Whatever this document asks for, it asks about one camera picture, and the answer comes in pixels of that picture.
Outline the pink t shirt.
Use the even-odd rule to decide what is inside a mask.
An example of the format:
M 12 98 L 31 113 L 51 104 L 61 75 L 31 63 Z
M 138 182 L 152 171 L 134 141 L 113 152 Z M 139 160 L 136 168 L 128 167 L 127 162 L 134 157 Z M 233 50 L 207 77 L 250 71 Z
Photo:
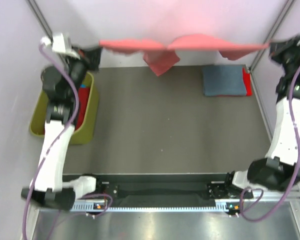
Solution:
M 142 52 L 144 62 L 155 75 L 160 76 L 180 61 L 177 51 L 218 51 L 223 58 L 235 61 L 250 53 L 264 50 L 270 44 L 233 43 L 205 34 L 190 34 L 180 36 L 168 45 L 152 39 L 132 38 L 100 40 L 99 45 L 114 53 L 125 55 Z

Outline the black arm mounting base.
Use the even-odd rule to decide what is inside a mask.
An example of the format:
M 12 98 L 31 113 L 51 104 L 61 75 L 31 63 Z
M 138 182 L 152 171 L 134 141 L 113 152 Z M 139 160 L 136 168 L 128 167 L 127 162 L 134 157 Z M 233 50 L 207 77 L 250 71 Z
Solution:
M 113 207 L 202 207 L 237 199 L 228 173 L 95 174 L 95 194 L 108 194 Z

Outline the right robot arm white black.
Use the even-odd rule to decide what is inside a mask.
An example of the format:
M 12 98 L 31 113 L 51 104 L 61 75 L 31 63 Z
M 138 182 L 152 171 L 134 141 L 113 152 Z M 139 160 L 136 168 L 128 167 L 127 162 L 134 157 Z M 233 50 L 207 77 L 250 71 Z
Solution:
M 284 69 L 276 86 L 276 123 L 265 157 L 253 161 L 246 171 L 234 171 L 223 192 L 235 198 L 246 187 L 284 192 L 296 168 L 299 147 L 294 127 L 300 133 L 300 34 L 269 45 L 269 57 Z

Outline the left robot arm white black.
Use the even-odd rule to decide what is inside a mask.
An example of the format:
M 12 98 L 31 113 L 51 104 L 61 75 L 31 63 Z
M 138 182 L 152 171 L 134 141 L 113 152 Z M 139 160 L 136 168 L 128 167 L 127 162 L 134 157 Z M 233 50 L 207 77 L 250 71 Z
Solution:
M 99 198 L 104 191 L 91 175 L 63 182 L 68 146 L 75 132 L 80 110 L 78 90 L 88 71 L 97 71 L 102 48 L 73 47 L 76 56 L 66 56 L 66 67 L 49 65 L 41 72 L 42 90 L 47 96 L 44 139 L 38 170 L 21 197 L 39 207 L 69 211 L 75 201 L 88 194 Z

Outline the dark red t shirt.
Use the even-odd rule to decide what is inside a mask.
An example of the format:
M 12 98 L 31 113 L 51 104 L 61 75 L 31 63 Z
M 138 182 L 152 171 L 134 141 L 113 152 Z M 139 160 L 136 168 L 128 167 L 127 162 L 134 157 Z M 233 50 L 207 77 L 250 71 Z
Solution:
M 81 127 L 81 125 L 83 124 L 83 121 L 85 119 L 87 105 L 88 105 L 89 95 L 90 95 L 89 87 L 78 89 L 79 111 L 77 114 L 77 122 L 76 122 L 75 130 L 78 130 Z

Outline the folded red t shirt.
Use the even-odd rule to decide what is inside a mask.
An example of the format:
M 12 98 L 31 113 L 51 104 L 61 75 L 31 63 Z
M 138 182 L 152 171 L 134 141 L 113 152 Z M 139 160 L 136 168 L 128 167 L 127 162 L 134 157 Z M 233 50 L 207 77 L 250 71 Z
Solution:
M 244 67 L 228 68 L 222 74 L 216 96 L 249 97 L 251 95 L 251 76 Z

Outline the folded grey-blue t shirt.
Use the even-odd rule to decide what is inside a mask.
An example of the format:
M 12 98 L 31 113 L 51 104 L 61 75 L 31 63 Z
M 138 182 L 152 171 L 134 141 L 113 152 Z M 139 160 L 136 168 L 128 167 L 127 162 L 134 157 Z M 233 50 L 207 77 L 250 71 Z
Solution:
M 201 71 L 205 96 L 247 95 L 242 65 L 205 65 Z

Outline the olive green plastic bin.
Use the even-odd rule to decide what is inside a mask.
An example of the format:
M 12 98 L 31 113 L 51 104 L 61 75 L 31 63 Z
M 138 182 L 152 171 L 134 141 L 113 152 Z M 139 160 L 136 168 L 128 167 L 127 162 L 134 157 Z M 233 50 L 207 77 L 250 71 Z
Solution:
M 70 140 L 71 145 L 84 145 L 89 143 L 92 140 L 95 131 L 99 93 L 97 87 L 95 86 L 94 76 L 90 72 L 86 73 L 82 85 L 86 85 L 90 88 L 89 99 L 83 123 L 78 130 L 74 131 Z M 38 101 L 29 125 L 29 132 L 35 137 L 43 138 L 45 135 L 47 104 L 48 97 L 42 91 L 38 97 Z

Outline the right aluminium frame post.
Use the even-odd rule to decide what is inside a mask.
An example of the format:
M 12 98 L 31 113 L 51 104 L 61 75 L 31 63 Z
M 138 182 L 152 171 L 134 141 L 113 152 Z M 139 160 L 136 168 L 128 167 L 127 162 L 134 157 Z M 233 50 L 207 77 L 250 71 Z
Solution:
M 275 19 L 273 25 L 271 26 L 269 32 L 266 35 L 266 38 L 264 40 L 265 43 L 268 43 L 276 35 L 276 33 L 278 32 L 281 24 L 285 20 L 286 16 L 288 15 L 290 10 L 292 9 L 295 2 L 296 2 L 295 0 L 286 0 L 284 2 L 284 5 L 283 5 L 282 9 L 279 11 L 279 14 L 278 14 L 277 18 Z M 263 50 L 260 50 L 257 53 L 256 57 L 252 61 L 251 66 L 248 68 L 250 72 L 252 72 L 257 67 L 257 64 L 261 60 L 261 58 L 264 55 L 265 51 L 266 50 L 263 49 Z

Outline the aluminium frame post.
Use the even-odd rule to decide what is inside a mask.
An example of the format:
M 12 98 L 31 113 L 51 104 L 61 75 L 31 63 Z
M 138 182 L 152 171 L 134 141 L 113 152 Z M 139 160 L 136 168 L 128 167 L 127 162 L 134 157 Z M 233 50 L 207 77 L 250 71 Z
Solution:
M 284 2 L 284 5 L 283 5 L 282 9 L 279 11 L 279 14 L 278 14 L 277 18 L 275 19 L 273 25 L 271 26 L 269 32 L 266 35 L 266 38 L 264 40 L 265 43 L 268 43 L 276 35 L 276 33 L 278 32 L 281 24 L 285 20 L 286 16 L 288 15 L 290 10 L 292 9 L 295 2 L 296 2 L 295 0 L 286 0 Z M 248 68 L 250 72 L 252 72 L 257 67 L 257 64 L 261 60 L 261 58 L 264 55 L 265 51 L 266 50 L 263 49 L 263 50 L 260 50 L 257 53 L 256 57 L 252 61 L 251 66 Z
M 33 15 L 35 16 L 37 22 L 39 23 L 40 27 L 42 28 L 43 32 L 50 40 L 53 39 L 53 32 L 51 27 L 49 26 L 45 16 L 43 15 L 38 3 L 36 0 L 25 0 L 28 4 L 30 10 L 32 11 Z

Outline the left aluminium frame post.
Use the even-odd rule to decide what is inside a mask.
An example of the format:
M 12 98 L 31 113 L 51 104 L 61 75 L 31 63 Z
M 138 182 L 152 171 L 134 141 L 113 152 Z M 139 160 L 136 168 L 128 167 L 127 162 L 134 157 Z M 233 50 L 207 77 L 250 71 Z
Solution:
M 33 15 L 35 16 L 37 22 L 39 23 L 40 27 L 42 28 L 43 32 L 50 40 L 53 39 L 53 32 L 51 27 L 49 26 L 45 16 L 43 15 L 38 3 L 36 0 L 25 0 L 28 4 L 30 10 L 32 11 Z

